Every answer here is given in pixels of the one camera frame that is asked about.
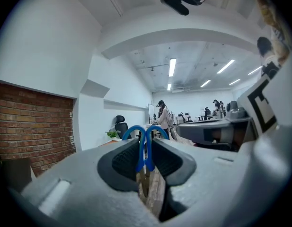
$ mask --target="white wall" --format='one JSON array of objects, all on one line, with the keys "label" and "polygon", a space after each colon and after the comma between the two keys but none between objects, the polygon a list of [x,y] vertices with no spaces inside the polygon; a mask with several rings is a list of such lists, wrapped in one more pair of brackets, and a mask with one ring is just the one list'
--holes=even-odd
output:
[{"label": "white wall", "polygon": [[237,83],[235,87],[231,90],[233,94],[233,100],[237,100],[240,95],[242,95],[245,91],[247,91],[250,87],[252,87],[260,78],[260,75],[256,73],[255,76],[252,76],[248,80],[240,81]]},{"label": "white wall", "polygon": [[74,144],[76,151],[82,151],[80,143],[80,125],[79,125],[79,98],[74,100],[73,111],[72,111],[72,130],[74,135]]},{"label": "white wall", "polygon": [[[201,109],[208,107],[211,112],[215,109],[213,100],[222,101],[225,105],[233,100],[233,95],[230,90],[227,91],[198,91],[190,93],[153,93],[153,102],[156,105],[159,100],[163,100],[170,111],[173,111],[177,116],[180,112],[189,113],[191,120],[195,120],[195,117],[204,114]],[[156,115],[158,115],[159,108],[154,109]]]},{"label": "white wall", "polygon": [[100,29],[77,0],[22,0],[0,34],[0,80],[77,97]]},{"label": "white wall", "polygon": [[113,127],[117,115],[125,117],[128,127],[148,122],[147,107],[152,102],[152,93],[126,58],[117,57],[109,61],[95,49],[88,81],[95,82],[94,90],[101,86],[108,88],[108,92],[102,96],[92,95],[92,88],[85,91],[84,86],[77,99],[79,130],[76,132],[80,134],[82,150],[109,141],[106,131]]}]

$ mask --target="whiteboard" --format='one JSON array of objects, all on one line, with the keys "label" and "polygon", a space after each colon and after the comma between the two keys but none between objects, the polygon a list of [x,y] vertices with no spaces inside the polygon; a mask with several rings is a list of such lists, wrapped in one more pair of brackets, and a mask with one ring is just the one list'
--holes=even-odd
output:
[{"label": "whiteboard", "polygon": [[148,104],[148,113],[149,113],[149,120],[154,119],[154,105]]}]

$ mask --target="person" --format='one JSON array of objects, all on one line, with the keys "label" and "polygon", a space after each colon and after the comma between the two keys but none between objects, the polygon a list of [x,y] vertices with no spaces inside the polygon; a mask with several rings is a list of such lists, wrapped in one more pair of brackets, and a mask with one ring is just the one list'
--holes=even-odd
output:
[{"label": "person", "polygon": [[216,110],[216,113],[218,114],[220,114],[220,116],[221,116],[221,119],[222,119],[222,111],[220,110],[220,108],[221,108],[221,104],[220,104],[220,102],[218,102],[216,99],[213,101],[213,103],[215,104],[215,110]]},{"label": "person", "polygon": [[157,120],[157,123],[160,124],[161,128],[166,132],[167,136],[168,136],[168,140],[169,140],[169,131],[168,131],[168,117],[169,117],[169,113],[168,113],[168,109],[167,106],[165,105],[163,100],[160,100],[158,103],[160,109],[162,110],[161,116],[159,117],[159,119]]},{"label": "person", "polygon": [[292,50],[292,37],[282,16],[270,0],[256,0],[262,19],[271,29],[271,44],[278,63],[283,66]]},{"label": "person", "polygon": [[159,108],[159,118],[160,118],[160,116],[161,116],[161,113],[162,113],[162,109]]},{"label": "person", "polygon": [[257,48],[261,57],[264,59],[261,76],[266,74],[272,79],[281,68],[277,56],[274,53],[272,43],[266,37],[259,37],[257,40]]},{"label": "person", "polygon": [[226,117],[226,108],[222,101],[220,101],[223,116]]}]

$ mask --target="person's hair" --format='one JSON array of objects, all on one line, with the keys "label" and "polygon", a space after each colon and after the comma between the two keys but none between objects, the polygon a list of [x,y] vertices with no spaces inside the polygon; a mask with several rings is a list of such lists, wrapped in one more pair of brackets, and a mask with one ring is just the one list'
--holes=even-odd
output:
[{"label": "person's hair", "polygon": [[160,100],[159,103],[158,103],[158,105],[159,105],[159,106],[160,106],[160,105],[163,105],[163,109],[166,107],[166,105],[165,105],[165,103],[164,103],[163,100]]},{"label": "person's hair", "polygon": [[266,37],[259,37],[257,40],[257,47],[261,56],[264,56],[267,52],[272,51],[272,44]]}]

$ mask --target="red brick wall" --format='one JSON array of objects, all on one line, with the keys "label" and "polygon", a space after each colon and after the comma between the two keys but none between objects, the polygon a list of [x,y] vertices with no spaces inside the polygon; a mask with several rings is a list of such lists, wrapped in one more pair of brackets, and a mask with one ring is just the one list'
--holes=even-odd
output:
[{"label": "red brick wall", "polygon": [[76,152],[73,99],[0,84],[0,157],[30,158],[40,175]]}]

